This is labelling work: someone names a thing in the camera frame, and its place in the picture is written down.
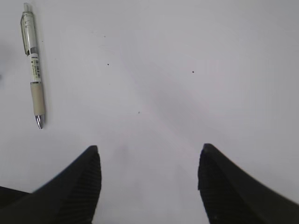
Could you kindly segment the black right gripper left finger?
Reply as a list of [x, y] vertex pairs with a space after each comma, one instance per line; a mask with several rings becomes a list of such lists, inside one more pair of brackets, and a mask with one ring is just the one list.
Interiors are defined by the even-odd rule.
[[101, 191], [97, 146], [32, 193], [0, 188], [2, 224], [90, 224]]

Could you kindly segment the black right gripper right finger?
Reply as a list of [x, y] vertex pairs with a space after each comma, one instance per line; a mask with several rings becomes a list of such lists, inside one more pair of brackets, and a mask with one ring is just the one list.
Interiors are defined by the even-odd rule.
[[299, 205], [254, 179], [214, 145], [201, 150], [198, 191], [211, 224], [297, 224]]

